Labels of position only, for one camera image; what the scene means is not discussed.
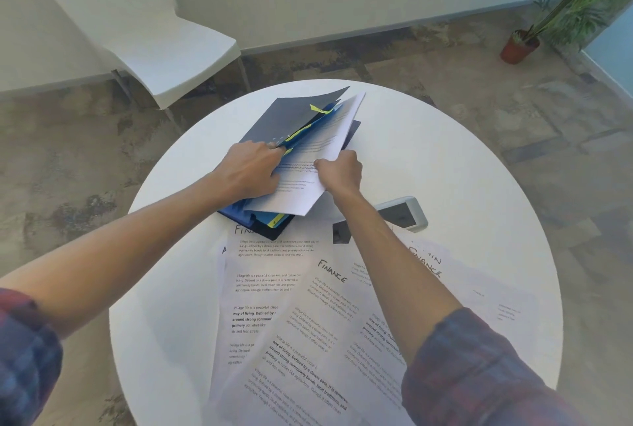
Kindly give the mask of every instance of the chair leg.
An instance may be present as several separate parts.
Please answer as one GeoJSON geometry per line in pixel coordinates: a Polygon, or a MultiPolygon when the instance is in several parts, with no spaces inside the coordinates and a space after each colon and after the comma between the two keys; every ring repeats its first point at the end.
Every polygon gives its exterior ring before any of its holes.
{"type": "Polygon", "coordinates": [[[237,64],[239,65],[240,73],[242,73],[242,79],[244,80],[246,91],[250,93],[252,91],[251,84],[248,82],[248,76],[246,75],[246,68],[244,68],[244,62],[242,61],[241,56],[237,59],[237,64]]]}
{"type": "Polygon", "coordinates": [[[130,100],[130,104],[138,110],[139,109],[138,102],[134,99],[134,96],[132,95],[132,90],[130,90],[130,88],[127,86],[125,81],[123,81],[123,78],[121,77],[119,72],[117,70],[112,70],[110,72],[112,73],[112,76],[114,76],[116,82],[118,83],[118,85],[121,87],[121,89],[127,96],[127,99],[130,100]]]}
{"type": "Polygon", "coordinates": [[[165,115],[167,115],[167,117],[169,118],[170,122],[173,124],[173,127],[176,128],[176,131],[178,132],[178,134],[182,136],[185,132],[182,130],[180,125],[176,122],[176,118],[173,117],[173,112],[169,108],[165,108],[163,111],[165,112],[165,115]]]}

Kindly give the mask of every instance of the floor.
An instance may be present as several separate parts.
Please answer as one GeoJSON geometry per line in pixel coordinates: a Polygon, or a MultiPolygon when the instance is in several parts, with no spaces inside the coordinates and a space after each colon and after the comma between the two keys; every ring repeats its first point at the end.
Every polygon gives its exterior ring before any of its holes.
{"type": "MultiPolygon", "coordinates": [[[[502,63],[501,47],[527,14],[479,14],[244,63],[254,89],[307,78],[373,82],[431,103],[476,134],[523,187],[550,240],[565,315],[558,390],[592,423],[630,424],[633,110],[546,46],[520,65],[502,63]]],[[[203,87],[172,108],[180,127],[245,94],[236,64],[215,84],[216,93],[203,87]]],[[[0,273],[128,210],[178,138],[151,97],[131,87],[140,107],[114,82],[0,102],[0,273]]],[[[134,424],[106,315],[67,340],[58,387],[36,424],[134,424]]]]}

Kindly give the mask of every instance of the person's right arm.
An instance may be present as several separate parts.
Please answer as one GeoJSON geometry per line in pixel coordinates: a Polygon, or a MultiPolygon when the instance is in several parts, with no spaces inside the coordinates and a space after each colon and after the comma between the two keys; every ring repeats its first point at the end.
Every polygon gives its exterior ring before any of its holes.
{"type": "Polygon", "coordinates": [[[510,342],[462,308],[386,226],[360,193],[362,165],[354,151],[315,166],[347,220],[407,362],[403,406],[416,424],[584,424],[510,342]]]}

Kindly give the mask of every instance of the plaid shirt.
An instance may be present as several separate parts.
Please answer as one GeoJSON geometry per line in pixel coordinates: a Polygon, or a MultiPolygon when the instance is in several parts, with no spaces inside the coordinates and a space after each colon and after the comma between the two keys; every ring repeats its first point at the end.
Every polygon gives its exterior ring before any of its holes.
{"type": "Polygon", "coordinates": [[[402,381],[418,426],[572,426],[584,420],[471,310],[439,323],[402,381]]]}
{"type": "MultiPolygon", "coordinates": [[[[57,335],[26,295],[0,288],[0,424],[29,425],[61,369],[57,335]]],[[[419,425],[583,425],[572,408],[471,310],[455,311],[422,345],[402,382],[419,425]]]]}
{"type": "Polygon", "coordinates": [[[0,288],[0,424],[35,421],[61,370],[61,344],[28,296],[0,288]]]}

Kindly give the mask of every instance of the white device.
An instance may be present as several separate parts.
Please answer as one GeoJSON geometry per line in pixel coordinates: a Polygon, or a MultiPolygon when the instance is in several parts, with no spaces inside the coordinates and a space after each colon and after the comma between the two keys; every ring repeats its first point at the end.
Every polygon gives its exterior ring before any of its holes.
{"type": "MultiPolygon", "coordinates": [[[[385,203],[374,206],[376,211],[388,221],[400,228],[409,231],[422,231],[429,226],[429,221],[424,215],[420,203],[412,196],[392,199],[385,203]]],[[[332,225],[332,238],[334,244],[347,244],[351,239],[351,233],[346,221],[341,221],[332,225]]]]}

